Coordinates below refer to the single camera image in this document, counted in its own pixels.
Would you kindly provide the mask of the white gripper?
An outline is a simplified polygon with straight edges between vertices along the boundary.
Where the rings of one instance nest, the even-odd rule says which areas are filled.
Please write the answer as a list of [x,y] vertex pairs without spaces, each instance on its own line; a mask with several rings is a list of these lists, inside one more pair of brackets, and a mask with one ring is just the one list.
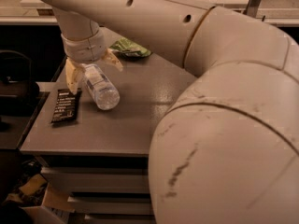
[[61,37],[64,43],[64,52],[68,57],[65,62],[66,84],[73,94],[78,92],[78,85],[84,74],[82,63],[93,63],[100,60],[101,63],[111,65],[120,72],[123,70],[123,65],[113,50],[107,49],[101,30],[79,41],[67,39],[64,35]]

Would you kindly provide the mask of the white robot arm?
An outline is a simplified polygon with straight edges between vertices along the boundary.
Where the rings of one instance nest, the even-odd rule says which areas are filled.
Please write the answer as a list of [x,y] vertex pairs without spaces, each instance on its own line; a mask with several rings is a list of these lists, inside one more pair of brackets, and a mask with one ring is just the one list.
[[41,0],[194,76],[149,149],[157,224],[299,224],[298,47],[195,0]]

